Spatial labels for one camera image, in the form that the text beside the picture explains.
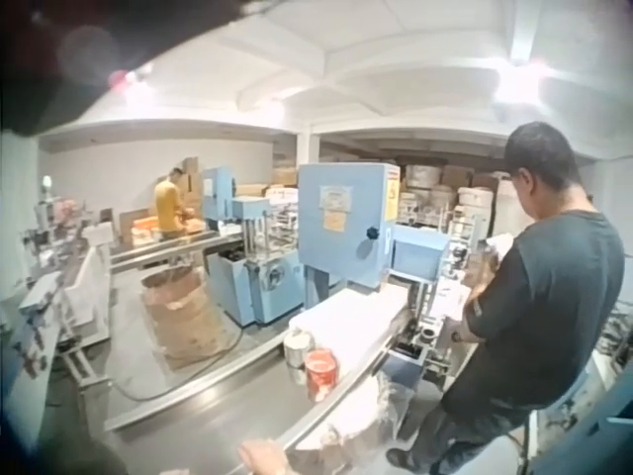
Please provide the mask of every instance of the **brown paper bag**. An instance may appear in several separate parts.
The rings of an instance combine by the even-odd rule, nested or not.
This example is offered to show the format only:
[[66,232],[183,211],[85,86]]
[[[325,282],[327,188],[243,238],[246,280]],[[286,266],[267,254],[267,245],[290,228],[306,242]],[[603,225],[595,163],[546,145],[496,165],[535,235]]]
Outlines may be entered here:
[[142,280],[142,298],[154,334],[171,369],[214,357],[226,350],[221,310],[213,304],[200,274],[175,267]]

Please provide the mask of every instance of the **red roll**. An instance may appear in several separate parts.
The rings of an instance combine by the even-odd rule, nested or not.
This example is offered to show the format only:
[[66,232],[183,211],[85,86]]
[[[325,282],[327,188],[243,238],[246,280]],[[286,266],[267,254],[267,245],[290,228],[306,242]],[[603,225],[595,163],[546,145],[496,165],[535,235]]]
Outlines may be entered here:
[[316,349],[306,356],[308,392],[313,401],[320,402],[338,383],[338,363],[329,349]]

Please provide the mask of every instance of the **yellow shirt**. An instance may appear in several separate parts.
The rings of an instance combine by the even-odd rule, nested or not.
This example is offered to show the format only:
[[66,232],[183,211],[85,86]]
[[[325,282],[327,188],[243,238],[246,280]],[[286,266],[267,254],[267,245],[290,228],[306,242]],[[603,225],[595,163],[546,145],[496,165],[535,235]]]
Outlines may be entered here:
[[182,209],[182,201],[176,185],[169,180],[158,183],[154,188],[154,203],[158,228],[162,232],[169,233],[183,229],[178,216],[178,212]]

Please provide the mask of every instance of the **man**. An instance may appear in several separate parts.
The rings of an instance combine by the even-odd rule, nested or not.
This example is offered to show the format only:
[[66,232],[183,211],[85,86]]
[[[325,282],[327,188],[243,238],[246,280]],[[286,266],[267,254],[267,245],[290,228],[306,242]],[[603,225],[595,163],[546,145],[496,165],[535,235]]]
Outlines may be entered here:
[[183,174],[180,168],[174,168],[167,178],[154,188],[154,203],[161,240],[177,239],[185,234],[181,219],[186,217],[187,213],[182,205],[180,191],[176,186]]
[[450,475],[523,425],[584,370],[620,292],[622,241],[583,189],[575,156],[553,127],[514,131],[505,165],[536,223],[515,241],[490,285],[474,290],[454,339],[471,360],[392,465]]

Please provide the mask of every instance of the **conveyor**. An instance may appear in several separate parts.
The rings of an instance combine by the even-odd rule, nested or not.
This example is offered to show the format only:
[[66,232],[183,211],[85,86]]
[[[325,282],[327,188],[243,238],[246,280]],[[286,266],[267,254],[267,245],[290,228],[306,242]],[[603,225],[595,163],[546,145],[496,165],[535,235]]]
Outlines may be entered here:
[[[292,449],[380,366],[402,324],[396,319],[362,364],[318,405],[286,365],[281,334],[225,368],[109,421],[108,441],[135,475],[178,468],[246,474],[236,453],[242,441],[275,438]],[[303,468],[308,473],[310,467]]]
[[148,264],[161,262],[181,254],[203,251],[216,253],[236,248],[243,243],[241,235],[220,236],[210,231],[159,242],[138,249],[121,252],[112,256],[111,272],[118,274],[127,270],[142,268]]

